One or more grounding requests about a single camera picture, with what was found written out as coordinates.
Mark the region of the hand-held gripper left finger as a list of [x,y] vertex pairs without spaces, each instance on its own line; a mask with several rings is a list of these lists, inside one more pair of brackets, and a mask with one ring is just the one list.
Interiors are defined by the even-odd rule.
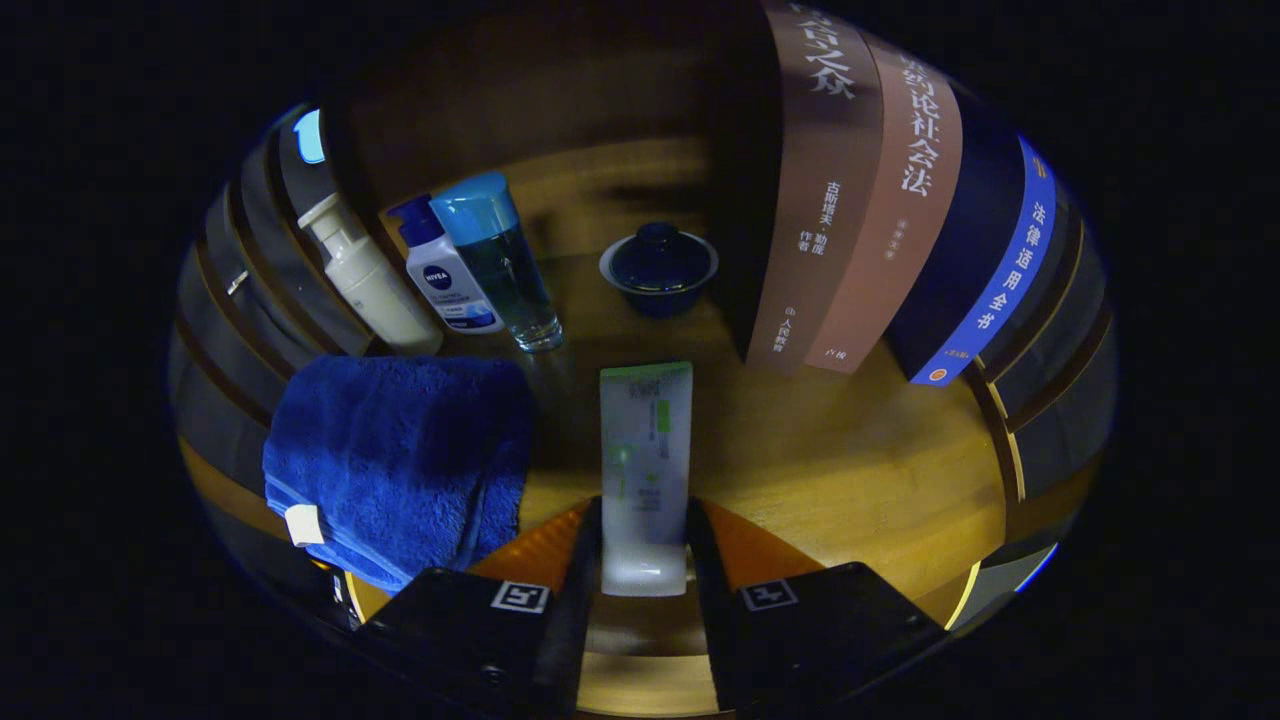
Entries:
[[571,719],[602,551],[602,501],[540,527],[548,580],[430,569],[376,611],[355,647],[461,719]]

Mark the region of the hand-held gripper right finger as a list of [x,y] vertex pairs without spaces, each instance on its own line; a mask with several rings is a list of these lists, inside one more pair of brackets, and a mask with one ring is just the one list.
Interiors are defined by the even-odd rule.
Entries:
[[867,564],[824,568],[713,502],[690,501],[687,544],[723,711],[827,714],[948,637]]

